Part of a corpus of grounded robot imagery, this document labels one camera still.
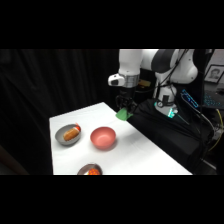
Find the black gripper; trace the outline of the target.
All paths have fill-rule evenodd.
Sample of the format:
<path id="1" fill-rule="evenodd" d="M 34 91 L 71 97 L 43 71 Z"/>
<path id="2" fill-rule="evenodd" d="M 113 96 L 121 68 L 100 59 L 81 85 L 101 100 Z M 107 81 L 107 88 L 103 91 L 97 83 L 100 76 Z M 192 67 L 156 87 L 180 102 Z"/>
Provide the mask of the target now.
<path id="1" fill-rule="evenodd" d="M 127 111 L 129 114 L 133 114 L 137 104 L 134 102 L 135 88 L 119 88 L 119 94 L 116 96 L 116 106 L 118 112 L 123 106 L 128 106 Z"/>

